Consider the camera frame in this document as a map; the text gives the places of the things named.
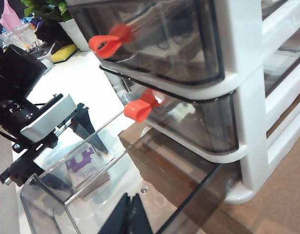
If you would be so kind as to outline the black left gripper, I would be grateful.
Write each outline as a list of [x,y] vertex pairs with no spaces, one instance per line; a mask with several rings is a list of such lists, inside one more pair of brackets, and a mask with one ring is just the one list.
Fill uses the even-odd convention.
[[1,183],[22,186],[34,173],[44,172],[34,160],[45,149],[56,147],[58,137],[71,128],[77,105],[71,97],[54,97],[41,107],[27,99],[0,101],[0,126],[7,131],[0,135],[22,154],[0,174]]

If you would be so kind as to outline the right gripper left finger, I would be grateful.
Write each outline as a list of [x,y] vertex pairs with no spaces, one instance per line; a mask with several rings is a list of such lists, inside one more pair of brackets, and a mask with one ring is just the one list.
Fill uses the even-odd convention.
[[130,197],[124,193],[98,233],[123,234],[129,205]]

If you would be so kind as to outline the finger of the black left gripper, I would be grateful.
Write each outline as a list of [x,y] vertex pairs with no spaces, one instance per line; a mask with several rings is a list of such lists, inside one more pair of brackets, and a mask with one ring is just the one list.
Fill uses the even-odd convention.
[[[71,118],[71,128],[73,132],[84,140],[95,132],[88,110],[89,108],[85,107],[84,104],[78,104],[75,110],[76,114]],[[97,134],[90,137],[89,142],[99,151],[108,153],[107,148]]]
[[33,179],[28,183],[27,187],[33,189],[34,191],[51,191],[54,194],[65,192],[71,195],[73,193],[71,185],[60,179],[58,176],[54,174],[46,174],[43,177],[40,176],[41,174],[34,173],[32,175]]

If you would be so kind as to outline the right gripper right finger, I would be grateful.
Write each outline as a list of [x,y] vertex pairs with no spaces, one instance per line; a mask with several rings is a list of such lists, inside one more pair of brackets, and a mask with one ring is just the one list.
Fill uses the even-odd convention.
[[129,233],[130,234],[151,234],[152,229],[146,215],[140,195],[136,194],[131,200],[129,214]]

